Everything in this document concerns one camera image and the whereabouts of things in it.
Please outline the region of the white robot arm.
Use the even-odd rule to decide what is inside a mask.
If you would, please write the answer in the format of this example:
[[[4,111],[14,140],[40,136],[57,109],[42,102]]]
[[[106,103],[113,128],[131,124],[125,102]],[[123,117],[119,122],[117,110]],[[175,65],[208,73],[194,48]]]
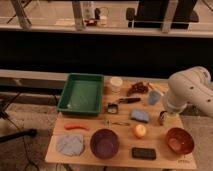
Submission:
[[[168,79],[168,91],[162,104],[170,113],[181,113],[190,102],[207,116],[213,118],[213,90],[211,75],[201,66],[192,67],[172,74]]]

